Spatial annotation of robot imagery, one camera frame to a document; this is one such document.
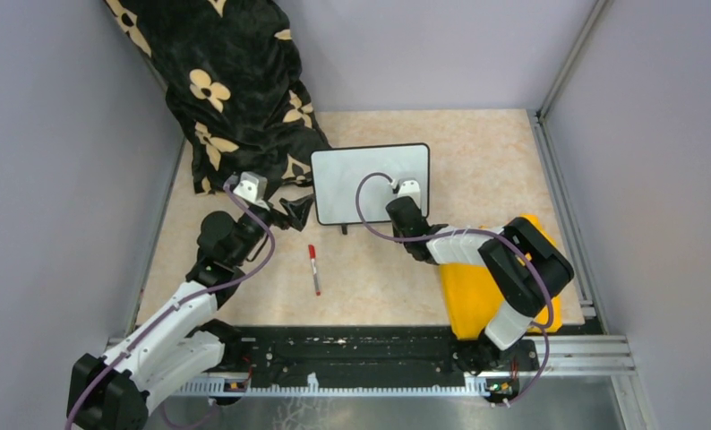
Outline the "red white marker pen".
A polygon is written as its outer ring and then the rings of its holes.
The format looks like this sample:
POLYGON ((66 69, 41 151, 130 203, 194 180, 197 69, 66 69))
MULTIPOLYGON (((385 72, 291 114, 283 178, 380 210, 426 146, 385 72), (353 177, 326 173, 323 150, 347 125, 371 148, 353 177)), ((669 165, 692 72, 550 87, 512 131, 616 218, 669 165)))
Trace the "red white marker pen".
POLYGON ((309 244, 307 246, 308 248, 308 253, 309 253, 309 259, 311 263, 311 268, 312 268, 312 275, 313 275, 313 287, 314 287, 314 292, 317 297, 321 295, 321 284, 319 280, 319 275, 318 275, 318 269, 316 265, 316 250, 313 244, 309 244))

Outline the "white whiteboard black frame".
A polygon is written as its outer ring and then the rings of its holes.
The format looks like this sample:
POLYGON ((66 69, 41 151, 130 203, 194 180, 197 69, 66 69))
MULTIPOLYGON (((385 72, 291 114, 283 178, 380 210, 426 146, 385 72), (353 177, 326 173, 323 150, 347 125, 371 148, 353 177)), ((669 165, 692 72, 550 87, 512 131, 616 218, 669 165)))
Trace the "white whiteboard black frame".
POLYGON ((423 216, 429 215, 431 152, 424 142, 317 150, 311 156, 316 219, 323 226, 390 220, 386 206, 408 182, 423 216))

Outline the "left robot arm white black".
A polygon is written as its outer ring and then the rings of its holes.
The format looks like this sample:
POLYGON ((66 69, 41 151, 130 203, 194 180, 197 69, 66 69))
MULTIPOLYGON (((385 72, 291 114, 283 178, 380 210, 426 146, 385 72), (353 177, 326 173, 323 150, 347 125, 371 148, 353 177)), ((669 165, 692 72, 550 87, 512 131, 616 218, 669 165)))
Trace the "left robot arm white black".
POLYGON ((85 354, 73 365, 65 428, 142 429, 169 396, 198 374, 238 368, 244 346, 236 330, 214 314, 248 280, 242 266, 260 244, 276 247, 272 228, 305 227, 312 195, 266 202, 230 200, 234 219, 213 211, 201 222, 195 265, 176 292, 138 329, 102 355, 85 354))

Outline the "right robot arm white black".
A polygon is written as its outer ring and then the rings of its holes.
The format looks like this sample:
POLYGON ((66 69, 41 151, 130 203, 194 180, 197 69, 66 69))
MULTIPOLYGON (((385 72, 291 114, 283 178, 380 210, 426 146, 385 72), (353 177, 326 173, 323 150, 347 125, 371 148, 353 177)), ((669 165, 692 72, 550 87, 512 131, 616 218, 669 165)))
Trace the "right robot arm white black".
POLYGON ((574 270, 533 220, 516 217, 493 230, 431 225, 410 197, 388 203, 386 211, 409 254, 452 269, 445 281, 463 371, 504 368, 528 330, 553 325, 553 300, 574 270))

